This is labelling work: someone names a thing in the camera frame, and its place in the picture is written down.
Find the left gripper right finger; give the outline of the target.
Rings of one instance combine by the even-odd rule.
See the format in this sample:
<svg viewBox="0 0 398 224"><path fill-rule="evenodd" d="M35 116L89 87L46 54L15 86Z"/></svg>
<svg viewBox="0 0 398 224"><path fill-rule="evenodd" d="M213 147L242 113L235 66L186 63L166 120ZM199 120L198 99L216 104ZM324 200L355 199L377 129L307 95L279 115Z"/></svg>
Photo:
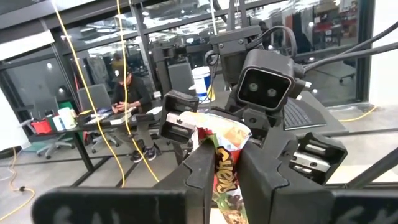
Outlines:
<svg viewBox="0 0 398 224"><path fill-rule="evenodd" d="M251 142L241 151L238 180L249 224L328 224L330 221L334 193Z"/></svg>

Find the person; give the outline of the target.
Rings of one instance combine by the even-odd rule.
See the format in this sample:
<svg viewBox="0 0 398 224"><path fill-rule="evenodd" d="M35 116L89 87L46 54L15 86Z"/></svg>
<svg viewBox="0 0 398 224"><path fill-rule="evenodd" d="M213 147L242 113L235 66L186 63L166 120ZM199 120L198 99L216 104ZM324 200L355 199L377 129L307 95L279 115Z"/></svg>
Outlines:
<svg viewBox="0 0 398 224"><path fill-rule="evenodd" d="M127 69L126 78L124 78L124 67L121 65L114 68L113 80L116 82L111 100L114 113L123 113L125 109L131 108L135 108L138 112L145 112L151 108L152 97L140 77L133 75ZM148 126L148 124L137 125L134 133L138 134L144 144L141 152L149 161L152 161L157 154Z"/></svg>

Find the white blue bucket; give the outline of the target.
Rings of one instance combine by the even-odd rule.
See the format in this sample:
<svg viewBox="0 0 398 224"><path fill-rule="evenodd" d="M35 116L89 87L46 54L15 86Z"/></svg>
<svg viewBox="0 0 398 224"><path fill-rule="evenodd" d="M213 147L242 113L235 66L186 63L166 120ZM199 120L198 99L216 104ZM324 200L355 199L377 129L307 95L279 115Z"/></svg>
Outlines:
<svg viewBox="0 0 398 224"><path fill-rule="evenodd" d="M212 75L209 67L197 67L192 70L192 77L199 103L207 104L215 99Z"/></svg>

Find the grey office chair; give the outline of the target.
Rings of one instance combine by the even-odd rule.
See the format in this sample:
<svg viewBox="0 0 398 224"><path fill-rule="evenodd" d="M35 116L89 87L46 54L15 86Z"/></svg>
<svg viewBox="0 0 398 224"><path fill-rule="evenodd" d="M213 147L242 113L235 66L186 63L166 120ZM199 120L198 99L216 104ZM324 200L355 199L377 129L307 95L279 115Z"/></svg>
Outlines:
<svg viewBox="0 0 398 224"><path fill-rule="evenodd" d="M92 110L86 90L84 88L81 88L78 90L78 99L81 106L81 113L78 115L78 124L82 125L83 127L97 127L97 121L101 123L102 121L105 121L105 118L108 118L113 113L111 109L111 98L109 97L104 84L89 86L88 92L90 93L93 105L95 106L97 116ZM115 131L116 128L103 128L103 132L107 141L113 143L116 147L118 147L120 143L118 140L116 140L116 136L114 135ZM88 132L88 134L94 133L99 134L99 136L93 138L93 145L91 147L91 152L93 154L97 153L96 149L98 145L105 142L98 130Z"/></svg>

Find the office chair with star base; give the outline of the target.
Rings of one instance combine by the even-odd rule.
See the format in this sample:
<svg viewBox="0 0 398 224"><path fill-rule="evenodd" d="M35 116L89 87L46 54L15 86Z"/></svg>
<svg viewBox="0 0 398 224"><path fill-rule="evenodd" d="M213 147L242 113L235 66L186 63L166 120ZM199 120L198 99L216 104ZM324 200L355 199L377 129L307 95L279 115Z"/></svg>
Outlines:
<svg viewBox="0 0 398 224"><path fill-rule="evenodd" d="M56 134L48 141L45 141L45 145L36 151L36 155L38 157L44 156L46 159L51 159L61 147L74 149L75 144L72 143L72 140L73 138L66 137L66 134Z"/></svg>

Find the black office chair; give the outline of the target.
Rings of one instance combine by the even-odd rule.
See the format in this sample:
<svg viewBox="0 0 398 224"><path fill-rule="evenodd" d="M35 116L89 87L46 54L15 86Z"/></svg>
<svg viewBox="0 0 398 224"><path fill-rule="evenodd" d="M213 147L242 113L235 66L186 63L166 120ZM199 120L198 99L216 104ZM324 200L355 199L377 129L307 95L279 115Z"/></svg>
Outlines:
<svg viewBox="0 0 398 224"><path fill-rule="evenodd" d="M344 84L345 80L353 80L356 76L356 59L344 60L340 68L340 85Z"/></svg>

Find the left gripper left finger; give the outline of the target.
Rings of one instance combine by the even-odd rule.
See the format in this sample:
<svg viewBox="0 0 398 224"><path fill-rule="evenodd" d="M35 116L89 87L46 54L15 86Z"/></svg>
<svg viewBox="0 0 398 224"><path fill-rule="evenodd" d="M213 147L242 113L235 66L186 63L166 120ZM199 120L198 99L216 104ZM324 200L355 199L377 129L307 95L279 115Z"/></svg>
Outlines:
<svg viewBox="0 0 398 224"><path fill-rule="evenodd" d="M215 146L204 141L154 188L155 224L209 224L215 168Z"/></svg>

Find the grey chair back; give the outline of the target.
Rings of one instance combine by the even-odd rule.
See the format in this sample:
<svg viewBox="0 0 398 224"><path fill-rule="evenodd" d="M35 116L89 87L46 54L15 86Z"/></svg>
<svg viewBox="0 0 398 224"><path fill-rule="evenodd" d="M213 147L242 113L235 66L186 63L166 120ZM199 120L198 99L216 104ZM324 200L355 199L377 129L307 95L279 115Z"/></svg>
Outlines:
<svg viewBox="0 0 398 224"><path fill-rule="evenodd" d="M196 95L194 87L192 69L189 63L177 63L168 66L169 77L173 90L186 93L188 95Z"/></svg>

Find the black aluminium table frame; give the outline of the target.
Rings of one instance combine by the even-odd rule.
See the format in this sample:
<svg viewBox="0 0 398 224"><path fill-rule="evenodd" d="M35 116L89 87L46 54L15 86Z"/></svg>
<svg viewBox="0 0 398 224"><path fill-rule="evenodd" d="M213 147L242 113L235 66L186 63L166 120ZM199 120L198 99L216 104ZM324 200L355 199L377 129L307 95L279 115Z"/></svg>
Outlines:
<svg viewBox="0 0 398 224"><path fill-rule="evenodd" d="M398 182L376 182L381 175L398 166L398 147L389 154L378 160L370 168L360 173L347 184L326 184L328 189L381 189L381 190L398 190Z"/></svg>

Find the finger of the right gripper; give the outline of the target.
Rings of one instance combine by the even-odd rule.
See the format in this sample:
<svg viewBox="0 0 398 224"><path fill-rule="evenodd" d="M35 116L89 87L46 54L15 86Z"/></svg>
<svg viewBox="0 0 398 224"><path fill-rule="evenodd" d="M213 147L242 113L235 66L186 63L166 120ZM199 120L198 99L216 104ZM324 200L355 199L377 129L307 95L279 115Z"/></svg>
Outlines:
<svg viewBox="0 0 398 224"><path fill-rule="evenodd" d="M159 134L171 142L186 144L196 130L195 121L190 118L198 109L197 96L176 90L165 94L162 103Z"/></svg>
<svg viewBox="0 0 398 224"><path fill-rule="evenodd" d="M348 155L344 145L335 139L307 133L298 141L289 167L306 178L325 185Z"/></svg>

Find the small white cup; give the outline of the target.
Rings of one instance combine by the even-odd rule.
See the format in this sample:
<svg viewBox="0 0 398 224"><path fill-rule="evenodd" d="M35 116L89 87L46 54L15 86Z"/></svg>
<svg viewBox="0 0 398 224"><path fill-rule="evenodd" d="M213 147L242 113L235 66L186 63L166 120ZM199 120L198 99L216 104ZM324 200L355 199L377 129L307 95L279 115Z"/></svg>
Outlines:
<svg viewBox="0 0 398 224"><path fill-rule="evenodd" d="M52 118L52 120L53 120L53 123L54 123L57 131L64 131L65 130L65 125L63 124L63 121L62 121L61 117L54 116Z"/></svg>

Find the black keyboard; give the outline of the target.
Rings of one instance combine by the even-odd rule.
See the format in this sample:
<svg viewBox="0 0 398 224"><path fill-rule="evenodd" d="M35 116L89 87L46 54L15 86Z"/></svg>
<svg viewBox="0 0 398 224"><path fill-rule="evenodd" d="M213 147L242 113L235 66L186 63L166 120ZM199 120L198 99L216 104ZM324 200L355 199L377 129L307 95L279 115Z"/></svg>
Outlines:
<svg viewBox="0 0 398 224"><path fill-rule="evenodd" d="M326 126L326 120L321 112L302 100L288 99L284 106L286 131L320 126Z"/></svg>

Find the large white cup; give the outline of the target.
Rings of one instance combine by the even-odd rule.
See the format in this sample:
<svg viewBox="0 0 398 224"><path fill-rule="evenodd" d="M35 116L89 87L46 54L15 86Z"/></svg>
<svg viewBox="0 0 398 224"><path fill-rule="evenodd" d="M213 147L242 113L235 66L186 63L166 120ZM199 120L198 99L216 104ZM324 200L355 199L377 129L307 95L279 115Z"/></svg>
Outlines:
<svg viewBox="0 0 398 224"><path fill-rule="evenodd" d="M76 127L76 121L73 117L73 110L71 108L59 109L58 115L62 120L65 129L73 129Z"/></svg>

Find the red container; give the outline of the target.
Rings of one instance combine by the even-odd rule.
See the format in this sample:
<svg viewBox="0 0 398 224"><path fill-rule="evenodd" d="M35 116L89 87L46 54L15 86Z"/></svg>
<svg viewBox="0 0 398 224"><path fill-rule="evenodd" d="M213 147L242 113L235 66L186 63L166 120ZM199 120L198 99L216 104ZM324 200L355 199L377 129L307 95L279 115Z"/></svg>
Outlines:
<svg viewBox="0 0 398 224"><path fill-rule="evenodd" d="M33 122L31 122L31 126L36 134L48 134L52 132L52 127L46 119L40 121L33 120Z"/></svg>

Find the black office desk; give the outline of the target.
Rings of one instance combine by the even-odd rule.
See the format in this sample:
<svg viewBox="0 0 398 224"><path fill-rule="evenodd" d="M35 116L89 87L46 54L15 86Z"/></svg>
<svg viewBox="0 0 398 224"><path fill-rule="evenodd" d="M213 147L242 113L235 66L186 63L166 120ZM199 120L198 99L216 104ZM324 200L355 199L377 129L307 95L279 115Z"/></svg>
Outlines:
<svg viewBox="0 0 398 224"><path fill-rule="evenodd" d="M155 124L160 120L160 107L155 107L154 109L151 109L148 113L146 114L135 114L131 116L129 119L126 120L127 124L129 126L137 126L139 124ZM32 130L34 134L35 131L33 127L31 126L31 122L33 120L27 120L25 121L24 125L28 125L29 128ZM99 122L102 130L103 128L118 128L118 127L124 127L126 122L122 121L116 121L116 120L110 120L108 118L105 119L105 121L102 121L101 123ZM57 129L52 129L51 133L48 134L36 134L37 136L45 136L45 135L54 135L54 134L71 134L73 141L75 143L76 148L78 149L78 152L80 153L81 158L83 159L83 162L85 164L85 167L87 168L88 172L93 172L95 170L92 162L90 161L90 158L88 156L88 153L86 151L85 146L83 145L83 140L79 137L78 133L82 133L83 131L92 131L92 130L98 130L98 127L96 126L86 126L83 127L82 125L77 125L73 129L65 129L64 131L57 131Z"/></svg>

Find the white board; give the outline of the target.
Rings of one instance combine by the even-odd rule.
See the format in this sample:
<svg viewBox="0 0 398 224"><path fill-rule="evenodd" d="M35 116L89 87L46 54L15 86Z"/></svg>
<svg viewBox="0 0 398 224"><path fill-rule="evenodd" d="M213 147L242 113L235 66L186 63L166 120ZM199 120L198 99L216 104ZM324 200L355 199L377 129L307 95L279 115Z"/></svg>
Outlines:
<svg viewBox="0 0 398 224"><path fill-rule="evenodd" d="M31 143L0 89L0 152L17 146L25 149L30 147Z"/></svg>

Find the dark grey side desk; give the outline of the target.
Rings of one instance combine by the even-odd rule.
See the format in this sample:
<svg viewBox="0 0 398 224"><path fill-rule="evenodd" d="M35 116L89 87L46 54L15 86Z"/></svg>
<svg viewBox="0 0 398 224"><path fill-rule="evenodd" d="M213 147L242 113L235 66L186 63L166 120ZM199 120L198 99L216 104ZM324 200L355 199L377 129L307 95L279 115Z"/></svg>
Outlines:
<svg viewBox="0 0 398 224"><path fill-rule="evenodd" d="M324 136L333 136L335 134L344 134L348 132L348 130L309 91L303 91L301 93L301 96L302 101L308 103L322 114L326 121L326 125L308 129L290 130L291 133L294 133L296 136L302 137L308 132L314 132L322 134ZM227 103L228 97L229 91L218 92L216 93L215 101L207 104L201 104L199 107L206 108L207 106L217 106L220 108L224 108Z"/></svg>

